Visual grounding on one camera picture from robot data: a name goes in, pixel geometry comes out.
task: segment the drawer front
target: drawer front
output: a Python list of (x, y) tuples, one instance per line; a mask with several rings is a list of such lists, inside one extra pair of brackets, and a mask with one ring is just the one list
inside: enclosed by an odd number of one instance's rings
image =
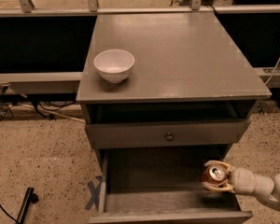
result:
[(153, 124), (94, 124), (86, 133), (95, 148), (229, 144), (240, 140), (250, 121), (196, 121)]
[(159, 224), (241, 224), (252, 217), (251, 212), (208, 212), (155, 215), (103, 215), (90, 219), (89, 223), (159, 223)]

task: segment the speckled floor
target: speckled floor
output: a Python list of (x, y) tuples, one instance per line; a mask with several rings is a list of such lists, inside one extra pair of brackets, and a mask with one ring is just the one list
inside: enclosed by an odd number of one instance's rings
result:
[[(34, 187), (40, 201), (31, 205), (25, 223), (87, 223), (96, 215), (89, 185), (98, 185), (96, 176), (101, 171), (84, 124), (42, 119), (33, 110), (12, 109), (15, 118), (0, 122), (0, 202), (15, 217), (26, 189)], [(273, 101), (265, 102), (263, 109), (264, 115), (252, 115), (252, 124), (225, 161), (274, 177), (280, 173), (280, 109)], [(81, 118), (76, 106), (63, 113)], [(280, 224), (279, 212), (252, 197), (238, 200), (243, 210), (253, 211), (247, 224)], [(12, 221), (0, 211), (2, 223)]]

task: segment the wall outlet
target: wall outlet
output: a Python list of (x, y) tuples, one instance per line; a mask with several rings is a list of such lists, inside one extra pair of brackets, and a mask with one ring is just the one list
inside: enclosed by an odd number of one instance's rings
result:
[(0, 82), (0, 87), (2, 88), (2, 94), (15, 94), (9, 82)]

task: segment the drawer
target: drawer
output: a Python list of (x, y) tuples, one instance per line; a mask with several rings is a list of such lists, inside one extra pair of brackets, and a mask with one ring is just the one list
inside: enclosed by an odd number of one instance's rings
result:
[(234, 194), (202, 188), (214, 146), (105, 150), (99, 215), (90, 223), (243, 223)]
[(95, 148), (229, 144), (240, 140), (248, 119), (89, 124), (86, 133)]

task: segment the white bowl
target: white bowl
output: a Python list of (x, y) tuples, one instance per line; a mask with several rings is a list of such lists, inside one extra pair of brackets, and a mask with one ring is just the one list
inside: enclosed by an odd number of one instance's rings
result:
[(94, 58), (97, 73), (111, 83), (120, 83), (132, 72), (134, 57), (122, 49), (110, 49)]

